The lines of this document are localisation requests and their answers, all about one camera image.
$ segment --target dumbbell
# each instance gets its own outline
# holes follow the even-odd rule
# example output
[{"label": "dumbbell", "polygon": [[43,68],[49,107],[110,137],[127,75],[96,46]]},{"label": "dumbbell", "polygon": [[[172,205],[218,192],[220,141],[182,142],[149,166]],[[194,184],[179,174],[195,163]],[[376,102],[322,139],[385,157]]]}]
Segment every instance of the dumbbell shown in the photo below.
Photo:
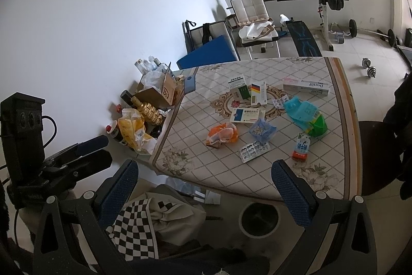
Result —
[{"label": "dumbbell", "polygon": [[362,68],[367,68],[366,74],[368,75],[368,77],[376,77],[376,68],[374,66],[370,66],[370,59],[368,59],[367,57],[364,57],[362,59]]}]

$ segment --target green plastic bag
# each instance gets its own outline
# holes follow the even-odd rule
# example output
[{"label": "green plastic bag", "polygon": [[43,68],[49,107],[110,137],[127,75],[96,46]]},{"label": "green plastic bag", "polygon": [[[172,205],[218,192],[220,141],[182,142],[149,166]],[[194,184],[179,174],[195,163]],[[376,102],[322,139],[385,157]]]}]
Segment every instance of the green plastic bag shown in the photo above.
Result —
[{"label": "green plastic bag", "polygon": [[325,118],[312,103],[308,101],[301,102],[295,96],[284,103],[284,108],[294,123],[310,136],[321,136],[328,130]]}]

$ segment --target blue mat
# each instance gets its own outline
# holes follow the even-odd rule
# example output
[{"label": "blue mat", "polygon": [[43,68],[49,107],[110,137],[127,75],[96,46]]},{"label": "blue mat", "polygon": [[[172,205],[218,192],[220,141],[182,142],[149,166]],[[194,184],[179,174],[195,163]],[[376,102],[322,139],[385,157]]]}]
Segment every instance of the blue mat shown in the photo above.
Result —
[{"label": "blue mat", "polygon": [[232,54],[223,35],[213,39],[190,54],[183,56],[176,63],[179,69],[194,68],[208,64],[233,62],[236,58]]}]

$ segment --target weight bench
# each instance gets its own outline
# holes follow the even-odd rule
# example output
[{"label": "weight bench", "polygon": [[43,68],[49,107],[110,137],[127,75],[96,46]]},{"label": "weight bench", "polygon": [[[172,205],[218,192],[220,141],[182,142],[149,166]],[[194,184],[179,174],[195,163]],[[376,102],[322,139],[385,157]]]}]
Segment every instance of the weight bench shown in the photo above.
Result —
[{"label": "weight bench", "polygon": [[293,18],[291,19],[286,22],[286,25],[292,36],[297,54],[301,57],[321,57],[321,50],[306,24],[301,20],[294,21]]}]

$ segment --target white plastic bag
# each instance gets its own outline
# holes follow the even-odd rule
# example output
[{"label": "white plastic bag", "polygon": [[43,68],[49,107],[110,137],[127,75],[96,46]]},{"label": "white plastic bag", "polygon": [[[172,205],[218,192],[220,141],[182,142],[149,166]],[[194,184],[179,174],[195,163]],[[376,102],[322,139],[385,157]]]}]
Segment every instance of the white plastic bag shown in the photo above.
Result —
[{"label": "white plastic bag", "polygon": [[281,22],[282,26],[286,26],[286,22],[289,21],[290,19],[288,17],[286,17],[284,14],[281,14],[280,17],[281,17],[280,22]]},{"label": "white plastic bag", "polygon": [[158,92],[161,92],[161,86],[164,81],[164,74],[160,71],[153,70],[148,72],[145,76],[142,77],[141,82],[143,84],[143,89],[139,92],[149,89],[155,88]]}]

